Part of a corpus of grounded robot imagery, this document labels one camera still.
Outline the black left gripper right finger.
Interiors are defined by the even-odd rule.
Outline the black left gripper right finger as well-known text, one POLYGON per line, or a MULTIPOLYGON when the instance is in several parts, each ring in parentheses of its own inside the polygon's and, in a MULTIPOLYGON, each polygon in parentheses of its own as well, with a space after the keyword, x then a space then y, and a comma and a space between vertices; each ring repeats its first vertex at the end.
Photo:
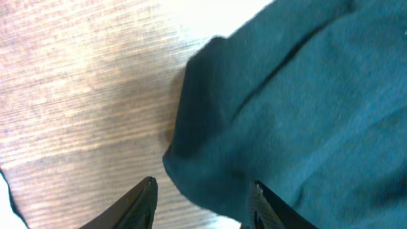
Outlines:
POLYGON ((249 185, 248 213, 244 229, 317 229, 260 181, 249 185))

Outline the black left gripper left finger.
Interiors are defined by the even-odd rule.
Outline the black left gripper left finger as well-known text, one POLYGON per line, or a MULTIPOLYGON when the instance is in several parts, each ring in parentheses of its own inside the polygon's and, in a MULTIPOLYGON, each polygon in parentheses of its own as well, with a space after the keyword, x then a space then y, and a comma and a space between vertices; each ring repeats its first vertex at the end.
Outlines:
POLYGON ((148 176, 80 229, 152 229, 158 183, 148 176))

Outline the black t-shirt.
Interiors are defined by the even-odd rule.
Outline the black t-shirt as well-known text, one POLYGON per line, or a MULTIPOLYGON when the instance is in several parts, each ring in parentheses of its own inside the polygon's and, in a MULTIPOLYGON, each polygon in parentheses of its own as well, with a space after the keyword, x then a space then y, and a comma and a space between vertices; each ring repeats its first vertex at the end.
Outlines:
POLYGON ((240 222, 258 180, 318 228, 405 228, 406 1, 278 0, 212 39, 163 164, 240 222))

